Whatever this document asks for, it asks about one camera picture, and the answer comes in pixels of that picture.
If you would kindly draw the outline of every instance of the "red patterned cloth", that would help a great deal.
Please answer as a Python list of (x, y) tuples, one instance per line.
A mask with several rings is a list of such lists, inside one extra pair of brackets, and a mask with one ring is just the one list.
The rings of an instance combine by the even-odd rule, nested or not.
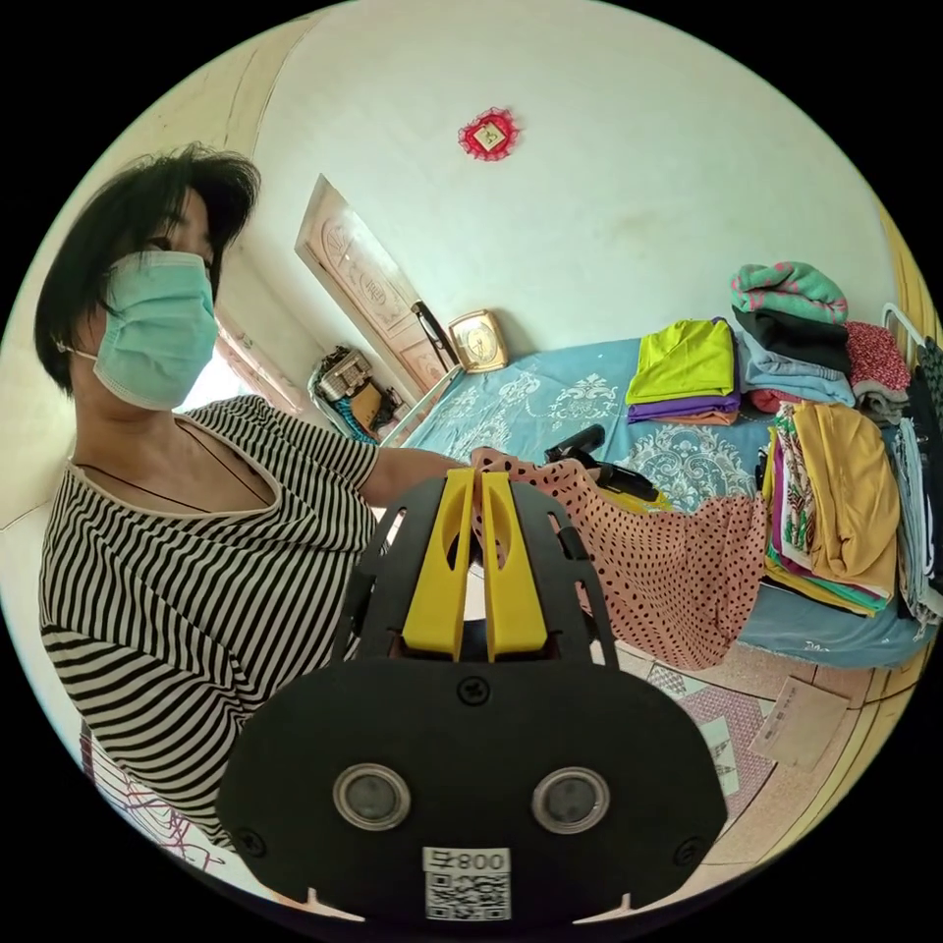
[(801, 403), (798, 396), (782, 390), (750, 390), (747, 398), (762, 413), (778, 413), (784, 403)]
[[(633, 514), (608, 501), (572, 459), (539, 468), (476, 449), (471, 460), (483, 472), (527, 481), (564, 506), (595, 564), (616, 638), (676, 668), (720, 664), (759, 593), (766, 547), (761, 496), (711, 498), (693, 514)], [(475, 513), (481, 539), (479, 507)]]
[(845, 327), (855, 396), (875, 392), (878, 387), (880, 392), (904, 393), (910, 385), (911, 372), (897, 349), (894, 335), (886, 327), (863, 321), (846, 321)]
[(911, 372), (886, 327), (863, 321), (846, 321), (849, 382), (859, 409), (877, 422), (897, 425), (907, 402)]

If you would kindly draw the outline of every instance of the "light blue face mask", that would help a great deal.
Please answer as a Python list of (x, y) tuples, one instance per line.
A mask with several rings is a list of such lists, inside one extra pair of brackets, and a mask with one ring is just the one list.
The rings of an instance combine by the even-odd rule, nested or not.
[(139, 252), (112, 269), (94, 374), (118, 399), (174, 410), (213, 357), (218, 337), (205, 262), (189, 252)]

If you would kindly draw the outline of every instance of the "label sticker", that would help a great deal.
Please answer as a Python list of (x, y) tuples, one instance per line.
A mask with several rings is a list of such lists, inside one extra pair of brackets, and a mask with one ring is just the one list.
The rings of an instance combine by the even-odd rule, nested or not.
[(511, 919), (511, 850), (423, 848), (430, 920)]

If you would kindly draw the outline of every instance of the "screw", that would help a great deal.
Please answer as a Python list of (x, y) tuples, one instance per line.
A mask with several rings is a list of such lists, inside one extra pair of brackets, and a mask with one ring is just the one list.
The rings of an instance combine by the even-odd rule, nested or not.
[(692, 861), (699, 860), (704, 852), (704, 841), (697, 836), (682, 842), (675, 850), (675, 864), (678, 867), (688, 867)]
[(265, 854), (265, 843), (252, 831), (247, 828), (240, 829), (236, 833), (236, 840), (243, 846), (243, 851), (253, 858), (262, 858)]
[(483, 678), (465, 678), (459, 683), (459, 700), (468, 707), (479, 707), (491, 697), (491, 688)]

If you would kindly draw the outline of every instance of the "bed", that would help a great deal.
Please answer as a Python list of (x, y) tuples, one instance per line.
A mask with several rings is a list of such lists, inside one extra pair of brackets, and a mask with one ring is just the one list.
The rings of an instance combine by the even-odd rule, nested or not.
[[(624, 396), (638, 348), (638, 339), (611, 341), (459, 374), (404, 445), (463, 461), (487, 445), (542, 464), (548, 447), (598, 423), (606, 444), (596, 457), (641, 472), (681, 510), (713, 495), (755, 494), (768, 418), (742, 416), (730, 427), (628, 425)], [(932, 635), (901, 619), (896, 600), (863, 618), (764, 584), (738, 644), (835, 668), (890, 668), (909, 661)]]

